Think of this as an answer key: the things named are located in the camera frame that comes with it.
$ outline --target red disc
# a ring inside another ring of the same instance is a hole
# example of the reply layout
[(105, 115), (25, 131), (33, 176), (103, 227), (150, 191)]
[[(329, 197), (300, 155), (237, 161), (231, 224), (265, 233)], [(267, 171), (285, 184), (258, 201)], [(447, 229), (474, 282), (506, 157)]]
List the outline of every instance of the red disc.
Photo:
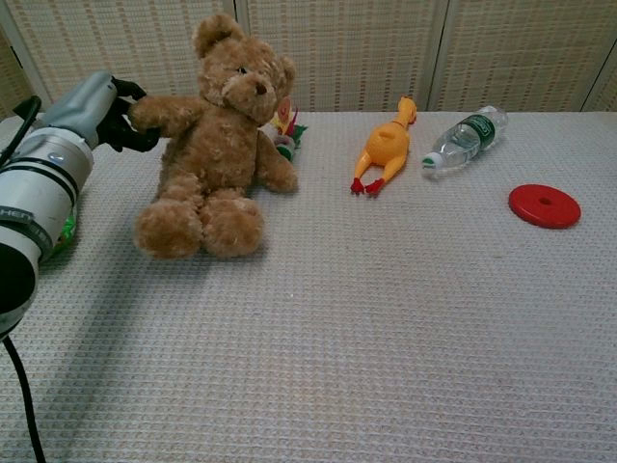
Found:
[(509, 204), (523, 220), (546, 229), (566, 229), (580, 218), (580, 207), (572, 197), (545, 185), (515, 188)]

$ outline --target rubber chicken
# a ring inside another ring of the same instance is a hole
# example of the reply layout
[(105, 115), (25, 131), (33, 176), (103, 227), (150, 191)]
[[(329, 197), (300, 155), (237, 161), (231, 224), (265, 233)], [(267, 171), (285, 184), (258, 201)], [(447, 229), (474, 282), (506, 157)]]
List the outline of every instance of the rubber chicken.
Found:
[(366, 193), (372, 196), (379, 194), (382, 187), (401, 170), (407, 160), (410, 142), (407, 126), (415, 121), (416, 104), (411, 98), (401, 97), (396, 118), (391, 123), (384, 123), (373, 129), (368, 137), (356, 164), (354, 182), (351, 185), (353, 193), (364, 193), (360, 178), (371, 165), (384, 168), (381, 178), (366, 186)]

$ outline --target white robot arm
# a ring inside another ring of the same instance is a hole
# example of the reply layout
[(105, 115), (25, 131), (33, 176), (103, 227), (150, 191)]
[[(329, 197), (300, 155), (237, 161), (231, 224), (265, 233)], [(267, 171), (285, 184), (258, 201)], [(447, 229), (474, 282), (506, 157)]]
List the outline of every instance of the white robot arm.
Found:
[(147, 151), (158, 142), (158, 129), (141, 134), (124, 118), (131, 103), (121, 96), (145, 94), (137, 84), (100, 71), (38, 121), (37, 97), (15, 108), (24, 125), (0, 155), (0, 340), (35, 296), (39, 262), (52, 251), (92, 171), (92, 151), (103, 143), (118, 151)]

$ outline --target teddy bear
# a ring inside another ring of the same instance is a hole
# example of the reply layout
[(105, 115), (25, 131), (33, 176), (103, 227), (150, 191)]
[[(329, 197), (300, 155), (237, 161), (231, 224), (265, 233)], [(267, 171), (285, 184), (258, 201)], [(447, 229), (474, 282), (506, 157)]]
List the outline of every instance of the teddy bear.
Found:
[(246, 256), (264, 221), (246, 198), (256, 181), (292, 193), (292, 164), (259, 128), (289, 95), (293, 63), (244, 34), (226, 14), (206, 18), (193, 35), (199, 96), (145, 96), (128, 117), (143, 132), (170, 138), (154, 201), (137, 217), (135, 244), (154, 258), (179, 259), (200, 248), (217, 258)]

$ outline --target bottle cap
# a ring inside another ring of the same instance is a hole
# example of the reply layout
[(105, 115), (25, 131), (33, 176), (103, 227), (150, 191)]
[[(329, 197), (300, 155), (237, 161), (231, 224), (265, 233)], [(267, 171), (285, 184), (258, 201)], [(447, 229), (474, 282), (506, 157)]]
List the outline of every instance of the bottle cap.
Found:
[(422, 158), (422, 172), (431, 175), (443, 167), (443, 157), (438, 152), (429, 152)]
[(497, 113), (499, 110), (495, 106), (484, 106), (478, 110), (478, 113)]
[(566, 229), (580, 218), (580, 207), (572, 197), (546, 185), (515, 188), (509, 204), (523, 220), (546, 229)]

